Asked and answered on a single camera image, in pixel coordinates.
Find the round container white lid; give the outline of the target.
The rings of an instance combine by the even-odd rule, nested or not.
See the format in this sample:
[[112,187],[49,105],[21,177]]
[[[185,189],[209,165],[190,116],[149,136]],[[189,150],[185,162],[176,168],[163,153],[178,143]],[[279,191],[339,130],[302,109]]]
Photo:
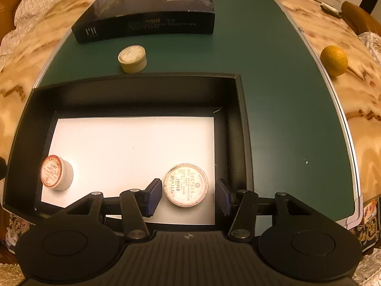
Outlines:
[[200,167],[191,163],[181,163],[165,175],[163,191],[174,205],[183,208],[194,207],[206,197],[209,180]]

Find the round container red label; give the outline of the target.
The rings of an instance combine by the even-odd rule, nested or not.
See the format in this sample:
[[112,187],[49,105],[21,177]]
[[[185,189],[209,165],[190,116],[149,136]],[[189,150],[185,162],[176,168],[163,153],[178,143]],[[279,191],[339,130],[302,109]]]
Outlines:
[[45,158],[40,168],[42,184],[51,190],[65,191],[70,188],[74,171],[68,161],[56,155]]

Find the open black tray box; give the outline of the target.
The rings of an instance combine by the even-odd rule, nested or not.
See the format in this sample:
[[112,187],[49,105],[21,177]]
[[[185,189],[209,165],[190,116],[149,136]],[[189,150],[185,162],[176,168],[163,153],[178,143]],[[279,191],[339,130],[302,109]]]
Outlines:
[[[49,155],[71,164],[65,191],[46,188]],[[4,208],[38,223],[93,191],[145,188],[178,163],[199,166],[209,190],[254,188],[246,102],[237,74],[136,74],[35,88],[14,138]]]

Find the cream round container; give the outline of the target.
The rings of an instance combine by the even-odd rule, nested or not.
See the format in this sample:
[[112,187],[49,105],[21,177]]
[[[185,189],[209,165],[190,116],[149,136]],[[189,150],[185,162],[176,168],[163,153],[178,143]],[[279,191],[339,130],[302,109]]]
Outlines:
[[139,73],[147,66],[146,51],[141,45],[128,46],[119,53],[118,61],[124,73]]

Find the orange fruit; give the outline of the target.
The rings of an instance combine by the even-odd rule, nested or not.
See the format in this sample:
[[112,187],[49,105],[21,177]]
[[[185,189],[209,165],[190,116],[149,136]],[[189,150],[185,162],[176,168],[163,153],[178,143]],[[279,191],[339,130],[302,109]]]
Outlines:
[[330,76],[341,76],[348,67],[348,58],[344,50],[338,46],[329,45],[320,53],[320,60]]

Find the dark blue cardboard box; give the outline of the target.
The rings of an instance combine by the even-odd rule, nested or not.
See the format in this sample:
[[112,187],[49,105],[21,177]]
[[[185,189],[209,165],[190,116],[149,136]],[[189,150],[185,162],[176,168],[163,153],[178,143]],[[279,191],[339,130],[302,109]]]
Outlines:
[[212,34],[212,0],[95,0],[72,26],[78,43],[152,34]]

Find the lace cover right sofa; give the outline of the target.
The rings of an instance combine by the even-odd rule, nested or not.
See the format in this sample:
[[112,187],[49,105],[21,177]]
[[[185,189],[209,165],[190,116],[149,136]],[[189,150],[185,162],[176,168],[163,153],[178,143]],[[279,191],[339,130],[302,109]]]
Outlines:
[[374,32],[364,32],[358,38],[370,51],[373,59],[381,65],[381,37]]

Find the black remote control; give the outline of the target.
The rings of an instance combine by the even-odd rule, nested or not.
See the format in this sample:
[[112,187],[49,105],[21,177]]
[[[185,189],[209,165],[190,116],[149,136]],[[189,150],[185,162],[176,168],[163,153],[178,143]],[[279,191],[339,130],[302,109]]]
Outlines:
[[325,12],[328,15],[331,15],[331,16],[338,18],[338,19],[342,18],[342,16],[340,15],[340,12],[327,3],[322,2],[320,4],[320,8],[322,9],[323,12]]

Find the brown leather sofa right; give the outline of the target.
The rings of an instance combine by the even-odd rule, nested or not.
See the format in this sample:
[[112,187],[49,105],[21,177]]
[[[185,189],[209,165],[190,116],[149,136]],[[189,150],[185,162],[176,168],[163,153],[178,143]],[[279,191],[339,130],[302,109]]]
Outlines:
[[365,32],[372,32],[380,35],[380,23],[365,10],[353,3],[344,1],[341,6],[340,16],[356,35]]

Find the white lace sofa cover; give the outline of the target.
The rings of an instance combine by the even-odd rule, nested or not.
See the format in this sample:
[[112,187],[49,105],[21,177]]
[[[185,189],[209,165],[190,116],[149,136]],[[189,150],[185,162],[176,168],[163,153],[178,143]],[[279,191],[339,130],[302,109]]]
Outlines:
[[63,0],[21,0],[18,3],[15,12],[11,12],[11,23],[15,28],[1,37],[1,70],[25,35],[61,1]]

